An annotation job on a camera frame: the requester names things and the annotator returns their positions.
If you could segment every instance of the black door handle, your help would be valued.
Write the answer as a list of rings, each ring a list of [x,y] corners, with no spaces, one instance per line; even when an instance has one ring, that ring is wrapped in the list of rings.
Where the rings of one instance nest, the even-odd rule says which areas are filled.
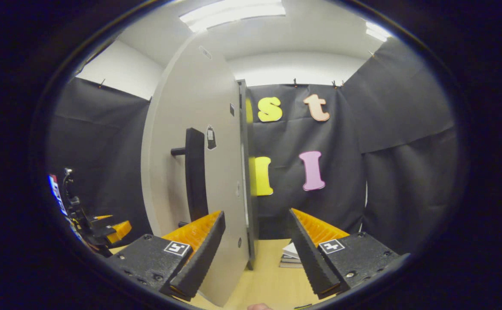
[[[186,129],[186,147],[171,149],[170,154],[186,157],[186,194],[191,222],[208,215],[205,187],[205,135],[193,128]]]

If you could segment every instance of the wooden table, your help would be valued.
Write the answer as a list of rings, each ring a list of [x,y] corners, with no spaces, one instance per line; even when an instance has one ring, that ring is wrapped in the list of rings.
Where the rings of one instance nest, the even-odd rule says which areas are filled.
[[[304,269],[279,267],[283,248],[288,243],[289,239],[259,240],[254,270],[245,269],[223,307],[215,306],[199,294],[187,303],[206,310],[246,310],[247,306],[260,303],[274,310],[292,310],[317,304],[320,301],[312,292]],[[111,249],[111,252],[115,254],[123,248]]]

